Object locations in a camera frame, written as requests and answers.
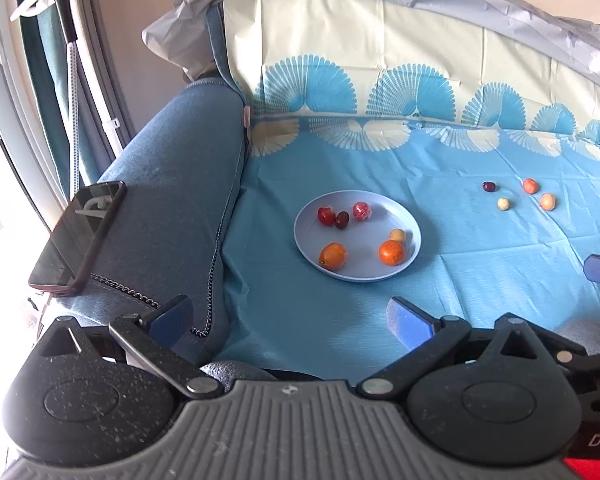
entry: smartphone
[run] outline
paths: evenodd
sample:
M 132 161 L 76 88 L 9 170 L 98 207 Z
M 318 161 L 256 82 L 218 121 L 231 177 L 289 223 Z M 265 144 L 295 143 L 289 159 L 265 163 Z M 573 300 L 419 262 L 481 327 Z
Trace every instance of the smartphone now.
M 62 213 L 29 277 L 29 286 L 56 296 L 79 293 L 126 193 L 122 181 L 85 187 Z

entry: phone screen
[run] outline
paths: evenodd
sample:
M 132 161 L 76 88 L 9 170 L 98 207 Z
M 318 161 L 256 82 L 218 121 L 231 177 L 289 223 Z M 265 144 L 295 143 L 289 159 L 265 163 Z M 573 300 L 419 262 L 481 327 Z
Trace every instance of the phone screen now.
M 31 286 L 71 287 L 124 184 L 104 182 L 81 189 L 51 233 L 29 277 Z

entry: curtain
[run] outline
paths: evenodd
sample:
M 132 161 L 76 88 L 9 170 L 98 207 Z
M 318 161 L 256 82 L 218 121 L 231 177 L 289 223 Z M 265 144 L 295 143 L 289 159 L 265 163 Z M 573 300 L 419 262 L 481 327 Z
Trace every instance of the curtain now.
M 36 17 L 20 18 L 20 27 L 40 118 L 58 169 L 62 190 L 68 196 L 69 140 L 61 112 L 63 110 L 65 117 L 68 116 L 68 74 L 66 45 L 56 6 Z M 100 120 L 94 119 L 86 103 L 86 92 L 80 83 L 78 99 L 80 158 L 88 180 L 96 182 L 112 162 L 112 153 L 110 147 L 103 142 L 104 132 L 101 132 Z

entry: blue plate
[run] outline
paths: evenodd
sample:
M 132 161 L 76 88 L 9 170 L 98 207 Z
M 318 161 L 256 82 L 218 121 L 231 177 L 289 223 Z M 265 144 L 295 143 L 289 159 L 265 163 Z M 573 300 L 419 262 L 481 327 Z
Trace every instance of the blue plate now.
M 363 222 L 353 218 L 351 207 L 356 202 L 371 206 L 371 218 Z M 349 224 L 345 229 L 327 227 L 318 222 L 318 208 L 331 206 L 336 211 L 349 213 Z M 406 259 L 399 266 L 383 264 L 378 258 L 378 247 L 389 239 L 392 229 L 406 232 Z M 304 206 L 294 223 L 294 238 L 302 256 L 316 269 L 347 282 L 377 282 L 394 276 L 406 269 L 420 251 L 420 228 L 415 218 L 403 206 L 383 195 L 369 191 L 335 191 L 319 196 Z M 347 261 L 337 272 L 318 264 L 322 249 L 337 242 L 347 249 Z

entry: gray gripper base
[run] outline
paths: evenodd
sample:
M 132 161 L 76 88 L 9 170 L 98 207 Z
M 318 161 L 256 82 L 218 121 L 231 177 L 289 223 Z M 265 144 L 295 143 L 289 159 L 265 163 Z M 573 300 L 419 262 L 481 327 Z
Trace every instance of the gray gripper base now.
M 554 460 L 495 470 L 426 446 L 389 402 L 343 381 L 236 381 L 224 397 L 189 402 L 174 426 L 125 460 L 84 469 L 19 459 L 4 480 L 575 480 Z

